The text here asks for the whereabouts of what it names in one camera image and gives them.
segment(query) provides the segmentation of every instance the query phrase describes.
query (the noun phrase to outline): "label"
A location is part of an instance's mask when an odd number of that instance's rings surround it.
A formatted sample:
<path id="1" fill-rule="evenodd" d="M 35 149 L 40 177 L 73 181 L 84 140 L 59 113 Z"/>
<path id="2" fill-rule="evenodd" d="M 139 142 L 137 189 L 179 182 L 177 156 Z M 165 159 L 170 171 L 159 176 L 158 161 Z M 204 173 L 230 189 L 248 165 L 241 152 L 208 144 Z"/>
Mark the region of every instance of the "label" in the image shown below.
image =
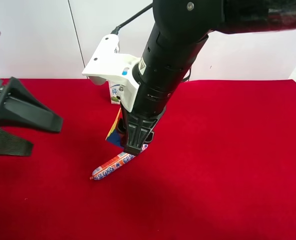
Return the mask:
<path id="1" fill-rule="evenodd" d="M 147 65 L 143 60 L 143 57 L 141 58 L 140 62 L 139 62 L 139 71 L 141 73 L 141 75 L 144 75 L 144 72 L 146 71 Z"/>

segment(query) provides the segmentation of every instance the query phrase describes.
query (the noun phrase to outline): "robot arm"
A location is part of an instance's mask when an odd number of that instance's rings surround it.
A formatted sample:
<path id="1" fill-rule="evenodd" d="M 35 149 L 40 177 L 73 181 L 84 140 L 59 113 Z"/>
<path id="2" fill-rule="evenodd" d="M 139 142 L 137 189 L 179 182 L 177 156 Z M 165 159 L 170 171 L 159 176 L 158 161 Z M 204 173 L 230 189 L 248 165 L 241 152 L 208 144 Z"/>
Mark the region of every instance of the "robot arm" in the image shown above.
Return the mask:
<path id="1" fill-rule="evenodd" d="M 124 151 L 133 155 L 152 141 L 153 128 L 208 33 L 296 29 L 296 0 L 153 0 L 153 14 L 155 24 L 142 58 L 116 54 L 118 37 L 110 34 L 83 72 L 121 84 L 118 130 Z"/>

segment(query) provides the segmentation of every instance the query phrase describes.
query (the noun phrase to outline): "white backdrop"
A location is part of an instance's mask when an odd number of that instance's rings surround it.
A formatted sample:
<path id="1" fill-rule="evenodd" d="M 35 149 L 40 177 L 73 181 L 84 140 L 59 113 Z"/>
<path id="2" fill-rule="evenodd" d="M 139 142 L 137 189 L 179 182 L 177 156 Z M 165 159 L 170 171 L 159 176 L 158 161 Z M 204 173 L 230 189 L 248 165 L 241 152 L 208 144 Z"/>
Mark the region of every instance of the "white backdrop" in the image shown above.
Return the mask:
<path id="1" fill-rule="evenodd" d="M 70 0 L 85 63 L 101 38 L 152 0 Z M 152 11 L 120 31 L 122 53 L 141 56 Z M 82 78 L 68 0 L 0 0 L 0 77 Z M 192 79 L 288 79 L 296 67 L 296 30 L 224 35 L 201 50 Z"/>

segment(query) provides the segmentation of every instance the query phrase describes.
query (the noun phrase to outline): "white carton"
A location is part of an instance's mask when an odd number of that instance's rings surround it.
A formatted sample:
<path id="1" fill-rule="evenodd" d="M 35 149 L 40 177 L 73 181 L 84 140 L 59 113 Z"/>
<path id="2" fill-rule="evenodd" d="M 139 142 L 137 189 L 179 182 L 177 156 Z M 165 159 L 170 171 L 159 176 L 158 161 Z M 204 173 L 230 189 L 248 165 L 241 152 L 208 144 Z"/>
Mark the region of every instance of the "white carton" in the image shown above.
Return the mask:
<path id="1" fill-rule="evenodd" d="M 109 82 L 110 99 L 112 104 L 120 104 L 120 100 L 117 98 L 117 92 L 119 91 L 120 84 L 115 82 Z"/>

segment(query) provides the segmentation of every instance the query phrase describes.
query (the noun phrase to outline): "red tablecloth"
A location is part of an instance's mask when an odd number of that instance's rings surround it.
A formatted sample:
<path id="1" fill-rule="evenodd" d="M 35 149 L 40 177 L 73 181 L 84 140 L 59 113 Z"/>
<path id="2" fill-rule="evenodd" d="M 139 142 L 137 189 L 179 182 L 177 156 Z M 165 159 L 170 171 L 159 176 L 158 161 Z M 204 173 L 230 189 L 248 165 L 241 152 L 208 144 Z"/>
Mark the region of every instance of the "red tablecloth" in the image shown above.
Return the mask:
<path id="1" fill-rule="evenodd" d="M 118 112 L 88 80 L 23 80 L 62 133 L 7 128 L 32 157 L 0 157 L 0 240 L 296 240 L 296 83 L 183 83 L 142 155 L 120 153 Z"/>

